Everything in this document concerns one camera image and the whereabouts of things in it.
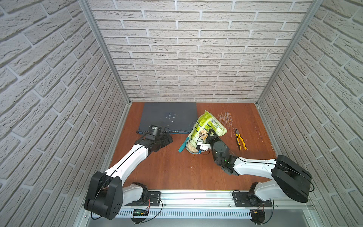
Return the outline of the green oats bag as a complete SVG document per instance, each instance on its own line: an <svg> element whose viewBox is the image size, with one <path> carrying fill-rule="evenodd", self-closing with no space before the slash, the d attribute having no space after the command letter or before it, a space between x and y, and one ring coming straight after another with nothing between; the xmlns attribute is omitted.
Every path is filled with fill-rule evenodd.
<svg viewBox="0 0 363 227"><path fill-rule="evenodd" d="M213 114L205 110L196 121L192 132L189 134L189 138L200 142L206 139L210 129L213 129L218 136L223 136L227 133L227 129L214 117Z"/></svg>

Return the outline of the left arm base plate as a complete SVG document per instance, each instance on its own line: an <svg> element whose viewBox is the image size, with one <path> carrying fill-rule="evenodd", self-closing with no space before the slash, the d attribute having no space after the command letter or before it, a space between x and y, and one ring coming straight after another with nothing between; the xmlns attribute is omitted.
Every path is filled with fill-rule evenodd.
<svg viewBox="0 0 363 227"><path fill-rule="evenodd" d="M133 201L126 206L151 206L158 207L160 204L159 199L161 198L160 191L147 191L143 192L141 198L138 201Z"/></svg>

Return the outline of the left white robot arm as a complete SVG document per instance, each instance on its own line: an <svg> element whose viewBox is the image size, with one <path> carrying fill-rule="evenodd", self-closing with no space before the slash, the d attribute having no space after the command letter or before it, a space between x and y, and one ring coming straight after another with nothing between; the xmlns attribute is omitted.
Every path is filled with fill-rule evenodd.
<svg viewBox="0 0 363 227"><path fill-rule="evenodd" d="M148 132L136 140L131 150L113 167L92 175L84 209L112 220L125 205L149 205L146 185L137 182L127 187L123 185L134 169L152 152L158 152L172 142L170 131L164 130L162 126L151 125Z"/></svg>

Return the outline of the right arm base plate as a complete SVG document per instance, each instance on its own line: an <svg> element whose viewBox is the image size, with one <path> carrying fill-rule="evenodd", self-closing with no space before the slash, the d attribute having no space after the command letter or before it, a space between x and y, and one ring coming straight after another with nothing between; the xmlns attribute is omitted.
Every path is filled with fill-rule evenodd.
<svg viewBox="0 0 363 227"><path fill-rule="evenodd" d="M236 207L272 207L272 201L262 201L255 195L249 194L248 192L233 191L233 201Z"/></svg>

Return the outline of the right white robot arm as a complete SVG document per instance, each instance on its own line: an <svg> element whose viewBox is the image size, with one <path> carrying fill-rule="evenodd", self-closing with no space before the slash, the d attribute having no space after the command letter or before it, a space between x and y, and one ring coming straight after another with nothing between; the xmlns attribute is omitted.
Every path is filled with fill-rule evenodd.
<svg viewBox="0 0 363 227"><path fill-rule="evenodd" d="M248 192L251 204L270 199L289 197L306 203L309 200L312 175L300 165L284 155L276 159L246 159L230 154L230 149L218 135L208 134L203 147L212 150L213 160L221 169L235 176L259 176L269 179L267 182L253 183Z"/></svg>

